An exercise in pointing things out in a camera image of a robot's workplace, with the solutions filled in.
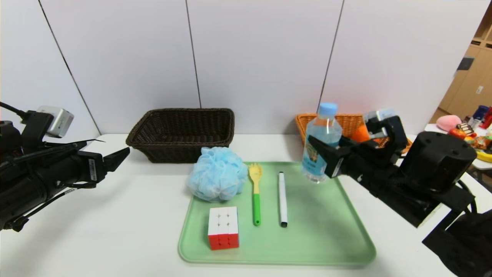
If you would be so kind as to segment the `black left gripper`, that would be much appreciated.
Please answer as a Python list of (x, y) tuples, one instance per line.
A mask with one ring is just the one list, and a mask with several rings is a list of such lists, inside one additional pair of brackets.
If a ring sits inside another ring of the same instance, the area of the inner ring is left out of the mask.
[(46, 181), (55, 187), (95, 188), (107, 172), (114, 172), (129, 154), (129, 147), (104, 157), (84, 151), (64, 154), (48, 166)]

